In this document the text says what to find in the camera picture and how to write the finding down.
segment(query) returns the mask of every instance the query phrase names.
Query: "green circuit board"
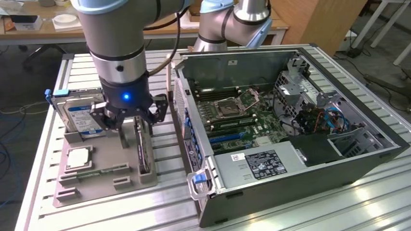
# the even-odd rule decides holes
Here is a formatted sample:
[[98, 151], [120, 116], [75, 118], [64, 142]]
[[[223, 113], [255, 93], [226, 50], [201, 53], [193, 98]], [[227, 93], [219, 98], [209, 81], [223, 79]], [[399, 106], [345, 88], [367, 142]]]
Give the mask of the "green circuit board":
[[289, 136], [263, 97], [247, 88], [243, 92], [237, 98], [198, 102], [215, 154], [274, 144]]

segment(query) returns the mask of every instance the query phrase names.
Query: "aluminum profile table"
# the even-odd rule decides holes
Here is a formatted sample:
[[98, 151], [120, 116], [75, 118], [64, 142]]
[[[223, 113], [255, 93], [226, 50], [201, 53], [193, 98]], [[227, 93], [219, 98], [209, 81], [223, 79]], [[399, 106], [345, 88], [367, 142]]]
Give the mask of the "aluminum profile table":
[[[307, 44], [283, 47], [301, 46], [395, 132], [407, 142], [411, 142], [410, 123], [319, 48]], [[146, 52], [149, 69], [154, 69], [163, 62], [170, 52]], [[311, 78], [323, 90], [333, 88], [318, 73], [313, 72]], [[99, 85], [96, 69], [88, 54], [79, 54], [63, 60], [56, 89], [82, 89]], [[153, 95], [166, 92], [166, 70], [150, 78], [150, 88]], [[195, 202], [189, 194], [182, 154], [170, 113], [166, 121], [154, 127], [159, 184], [141, 191], [55, 208], [52, 197], [63, 133], [63, 122], [54, 109], [50, 108], [18, 219], [18, 231], [274, 231], [301, 229], [367, 231], [386, 228], [403, 230], [411, 227], [410, 149], [395, 160], [375, 168], [354, 184], [202, 229], [198, 226]]]

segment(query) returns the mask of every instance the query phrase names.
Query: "blue hard drive label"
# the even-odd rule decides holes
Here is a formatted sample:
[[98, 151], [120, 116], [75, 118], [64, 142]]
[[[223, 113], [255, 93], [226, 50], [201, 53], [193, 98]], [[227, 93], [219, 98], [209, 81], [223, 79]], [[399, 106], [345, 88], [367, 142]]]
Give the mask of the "blue hard drive label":
[[246, 160], [258, 180], [287, 173], [275, 150], [247, 155]]
[[68, 108], [68, 115], [83, 135], [94, 135], [103, 132], [102, 127], [90, 115], [91, 106], [80, 106]]

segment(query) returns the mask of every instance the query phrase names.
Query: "power cord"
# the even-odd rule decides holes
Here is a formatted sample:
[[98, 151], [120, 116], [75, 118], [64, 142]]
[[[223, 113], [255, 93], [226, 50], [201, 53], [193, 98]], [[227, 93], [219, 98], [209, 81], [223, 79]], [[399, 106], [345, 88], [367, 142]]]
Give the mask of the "power cord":
[[[14, 119], [14, 118], [2, 118], [2, 117], [0, 117], [0, 119], [4, 119], [4, 120], [7, 120], [7, 121], [20, 121], [19, 119]], [[24, 131], [24, 129], [26, 129], [26, 122], [23, 121], [20, 124], [22, 124], [22, 129], [20, 129], [20, 131], [16, 132], [14, 135], [11, 135], [10, 138], [7, 138], [7, 139], [4, 139], [4, 140], [0, 140], [0, 142], [8, 143], [11, 140], [14, 140], [14, 139], [23, 133], [23, 131]]]
[[[4, 146], [4, 144], [2, 142], [0, 142], [0, 146], [2, 146], [3, 150], [4, 150], [4, 152], [0, 152], [0, 153], [8, 158], [8, 169], [10, 169], [10, 167], [12, 168], [12, 170], [15, 172], [15, 175], [16, 175], [16, 182], [18, 182], [18, 189], [16, 189], [14, 195], [4, 202], [2, 202], [2, 204], [0, 204], [0, 209], [2, 209], [18, 197], [18, 194], [22, 191], [22, 178], [20, 178], [20, 174], [19, 174], [19, 171], [18, 171], [15, 160], [14, 160], [12, 156], [10, 155], [7, 147]], [[8, 172], [8, 169], [4, 172], [4, 175], [0, 177], [0, 180], [6, 176], [6, 174]]]
[[386, 26], [386, 24], [389, 23], [389, 21], [391, 20], [393, 16], [395, 15], [395, 13], [398, 12], [398, 10], [401, 9], [401, 7], [403, 6], [405, 2], [407, 0], [403, 0], [403, 2], [399, 4], [399, 7], [397, 8], [397, 10], [393, 12], [391, 16], [389, 17], [389, 20], [383, 23], [383, 25], [381, 25], [381, 27], [374, 31], [371, 37], [365, 41], [365, 43], [362, 44], [362, 47], [361, 49], [358, 48], [353, 48], [351, 45], [350, 45], [350, 48], [351, 50], [349, 51], [347, 55], [351, 57], [351, 58], [355, 58], [358, 57], [362, 53], [366, 55], [366, 56], [371, 56], [371, 53], [367, 51], [367, 49], [365, 48], [367, 42], [373, 39], [374, 35], [377, 34], [377, 32]]
[[22, 113], [22, 114], [26, 114], [26, 115], [36, 115], [36, 114], [42, 114], [42, 113], [48, 112], [48, 110], [44, 110], [44, 111], [40, 111], [40, 112], [31, 112], [31, 113], [26, 112], [26, 113], [23, 113], [23, 109], [28, 109], [30, 107], [36, 106], [36, 105], [40, 105], [40, 104], [48, 104], [48, 102], [47, 102], [47, 101], [35, 102], [35, 103], [32, 103], [32, 104], [28, 104], [28, 105], [22, 106], [19, 110], [11, 111], [11, 112], [3, 111], [3, 110], [2, 110], [3, 108], [2, 108], [2, 109], [0, 109], [0, 114], [6, 114], [6, 115], [7, 115], [7, 114]]
[[[354, 66], [354, 68], [357, 69], [357, 71], [358, 71], [358, 72], [361, 73], [361, 75], [365, 77], [366, 74], [359, 70], [359, 68], [358, 68], [357, 65], [349, 60], [349, 58], [341, 58], [341, 57], [337, 56], [337, 55], [334, 55], [334, 56], [337, 57], [335, 60], [345, 60], [345, 61], [349, 61], [349, 62], [351, 63], [351, 65]], [[378, 83], [375, 83], [375, 84], [379, 85], [379, 86], [387, 91], [387, 93], [389, 93], [389, 104], [390, 104], [390, 106], [391, 106], [394, 109], [397, 109], [398, 111], [407, 112], [407, 110], [401, 109], [401, 108], [398, 108], [397, 106], [393, 105], [393, 103], [391, 103], [393, 94], [391, 94], [391, 92], [390, 92], [390, 89], [387, 89], [383, 85], [381, 85], [381, 84], [378, 84]], [[409, 97], [407, 95], [403, 95], [403, 96], [407, 97], [409, 103], [411, 103], [410, 97]]]
[[4, 53], [7, 53], [8, 47], [10, 47], [10, 46], [7, 46], [6, 49], [4, 49], [3, 51], [0, 51], [0, 55], [3, 55]]
[[10, 107], [19, 107], [20, 109], [23, 108], [23, 117], [22, 117], [22, 119], [19, 120], [19, 122], [15, 124], [15, 126], [10, 129], [10, 130], [7, 130], [7, 132], [0, 136], [0, 140], [16, 129], [16, 127], [24, 122], [24, 119], [26, 119], [26, 107], [24, 106], [20, 106], [20, 105], [18, 105], [18, 106], [10, 106]]
[[171, 53], [171, 56], [170, 58], [165, 61], [165, 63], [161, 64], [159, 67], [157, 67], [157, 69], [154, 69], [151, 72], [149, 72], [149, 76], [154, 76], [155, 74], [158, 74], [163, 68], [171, 63], [173, 61], [173, 58], [175, 56], [175, 53], [179, 49], [179, 43], [181, 43], [181, 34], [182, 34], [182, 27], [181, 27], [181, 13], [175, 13], [177, 16], [177, 21], [178, 21], [178, 37], [177, 37], [177, 40], [175, 40], [175, 45], [174, 45], [174, 49], [173, 49], [173, 53]]
[[269, 17], [271, 16], [271, 0], [267, 0]]
[[147, 49], [147, 48], [149, 48], [149, 46], [150, 46], [151, 42], [153, 42], [153, 39], [149, 41], [149, 43], [147, 43], [147, 45], [146, 45], [145, 49]]
[[187, 7], [182, 13], [177, 13], [177, 17], [169, 21], [167, 23], [162, 24], [162, 25], [158, 25], [158, 26], [151, 26], [151, 27], [146, 27], [143, 30], [147, 31], [147, 30], [158, 30], [158, 29], [162, 29], [167, 26], [170, 26], [171, 24], [174, 24], [175, 22], [178, 22], [181, 20], [181, 18], [183, 17], [183, 15], [186, 14], [187, 10], [189, 10], [190, 7]]

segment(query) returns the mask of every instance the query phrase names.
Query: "blue drive bracket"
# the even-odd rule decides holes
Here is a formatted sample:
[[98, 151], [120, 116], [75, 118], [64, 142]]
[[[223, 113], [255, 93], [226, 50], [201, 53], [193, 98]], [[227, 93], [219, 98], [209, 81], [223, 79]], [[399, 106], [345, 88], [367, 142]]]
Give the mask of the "blue drive bracket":
[[68, 96], [70, 90], [68, 89], [60, 89], [54, 91], [55, 97], [64, 97]]
[[206, 175], [206, 173], [198, 174], [198, 175], [195, 175], [194, 178], [193, 178], [193, 182], [194, 182], [195, 184], [205, 183], [206, 181], [207, 181], [207, 175]]

